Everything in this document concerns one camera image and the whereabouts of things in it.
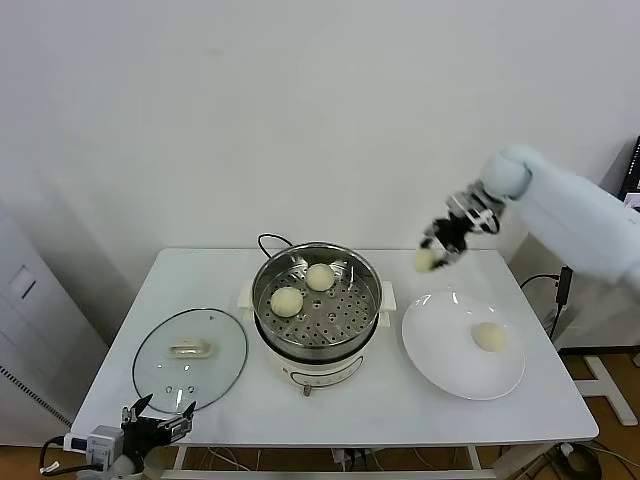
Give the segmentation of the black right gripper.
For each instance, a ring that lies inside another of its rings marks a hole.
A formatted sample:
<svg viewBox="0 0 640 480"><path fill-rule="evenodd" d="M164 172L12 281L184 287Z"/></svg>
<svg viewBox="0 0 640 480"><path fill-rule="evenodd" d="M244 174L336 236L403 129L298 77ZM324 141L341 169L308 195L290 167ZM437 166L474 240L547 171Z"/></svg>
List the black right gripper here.
<svg viewBox="0 0 640 480"><path fill-rule="evenodd" d="M457 217L452 213L446 218L437 218L426 227L420 241L421 249L438 251L433 262L433 269L442 269L458 262L466 250L466 235L472 231L473 223L466 217Z"/></svg>

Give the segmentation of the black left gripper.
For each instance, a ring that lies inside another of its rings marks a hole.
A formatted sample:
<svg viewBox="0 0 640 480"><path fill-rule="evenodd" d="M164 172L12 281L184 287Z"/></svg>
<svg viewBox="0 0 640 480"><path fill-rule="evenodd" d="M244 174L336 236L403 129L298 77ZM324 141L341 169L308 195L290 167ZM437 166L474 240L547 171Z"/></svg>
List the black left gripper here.
<svg viewBox="0 0 640 480"><path fill-rule="evenodd" d="M154 448L168 446L172 440L180 440L192 430L196 401L193 401L181 414L165 421L139 417L152 398L152 394L146 395L139 398L131 407L122 409L123 420L136 420L121 424L124 431L123 454L129 459L144 459Z"/></svg>

